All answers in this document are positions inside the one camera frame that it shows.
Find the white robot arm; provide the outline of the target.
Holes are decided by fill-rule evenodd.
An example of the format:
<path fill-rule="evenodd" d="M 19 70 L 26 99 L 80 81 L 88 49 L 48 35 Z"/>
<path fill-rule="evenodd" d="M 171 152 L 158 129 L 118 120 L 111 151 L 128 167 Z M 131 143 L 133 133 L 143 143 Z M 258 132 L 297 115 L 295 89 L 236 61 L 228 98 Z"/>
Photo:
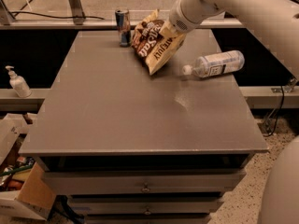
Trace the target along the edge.
<path fill-rule="evenodd" d="M 169 13 L 173 31 L 188 33 L 226 11 L 235 16 L 299 78 L 299 6 L 290 0 L 177 0 Z M 263 192 L 258 224 L 299 224 L 299 137 L 278 155 Z"/>

